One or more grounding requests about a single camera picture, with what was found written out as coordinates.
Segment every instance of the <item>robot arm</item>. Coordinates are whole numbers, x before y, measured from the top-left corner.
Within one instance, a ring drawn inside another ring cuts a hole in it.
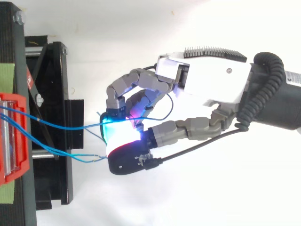
[[[108,155],[110,171],[124,175],[156,167],[222,137],[248,131],[253,120],[285,129],[300,128],[301,109],[295,106],[301,101],[301,85],[289,84],[298,79],[301,80],[301,74],[285,72],[281,59],[271,53],[257,54],[254,64],[246,63],[246,57],[236,51],[220,48],[186,49],[162,55],[155,73],[135,69],[108,87],[107,112],[115,111],[111,117],[146,116],[171,91],[176,95],[186,92],[200,96],[198,105],[218,103],[219,107],[210,119],[166,121],[142,131],[141,140],[116,148]],[[134,94],[125,104],[122,95],[135,86],[145,90]],[[239,129],[221,134],[235,117]],[[136,127],[140,124],[141,121],[134,122]],[[182,138],[211,139],[164,160],[152,157],[150,149],[174,144]]]

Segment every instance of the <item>red clamp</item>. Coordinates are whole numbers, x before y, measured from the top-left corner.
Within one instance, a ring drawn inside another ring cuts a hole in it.
[[[0,93],[0,106],[26,113],[26,98],[17,94]],[[0,109],[27,130],[25,115]],[[28,140],[19,130],[4,120],[0,120],[0,185],[22,176],[29,169]]]

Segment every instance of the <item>black coiled cable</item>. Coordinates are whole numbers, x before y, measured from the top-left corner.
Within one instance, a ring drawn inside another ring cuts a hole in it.
[[[248,131],[250,123],[255,116],[264,108],[265,104],[279,90],[282,81],[285,80],[285,71],[282,60],[275,54],[262,52],[256,54],[254,63],[265,65],[269,71],[269,79],[258,93],[248,101],[238,112],[235,127],[241,131]]]

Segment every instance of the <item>white background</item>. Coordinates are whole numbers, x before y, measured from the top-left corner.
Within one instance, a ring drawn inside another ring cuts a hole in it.
[[[25,11],[26,35],[47,34],[68,47],[69,96],[85,100],[86,125],[105,111],[112,81],[187,46],[238,50],[249,62],[270,51],[286,70],[301,72],[295,0],[13,2]],[[171,120],[211,112],[197,99],[175,104]],[[151,116],[163,117],[169,108],[166,97]],[[301,225],[300,138],[296,131],[252,123],[248,133],[127,176],[111,174],[106,160],[73,162],[74,200],[38,211],[38,226]],[[196,143],[181,141],[154,153],[166,156]],[[77,152],[105,154],[105,146],[85,132],[85,149]]]

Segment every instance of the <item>bolt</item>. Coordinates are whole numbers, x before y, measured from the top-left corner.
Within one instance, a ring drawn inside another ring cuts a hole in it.
[[[25,15],[23,11],[17,11],[14,15],[14,22],[23,25],[25,23]]]
[[[65,55],[68,55],[68,49],[67,49],[66,46],[64,46],[64,47],[62,48],[62,53],[63,53],[64,56],[65,56]]]
[[[43,102],[44,102],[44,99],[42,98],[41,94],[38,93],[36,95],[36,104],[37,104],[37,106],[41,107]]]

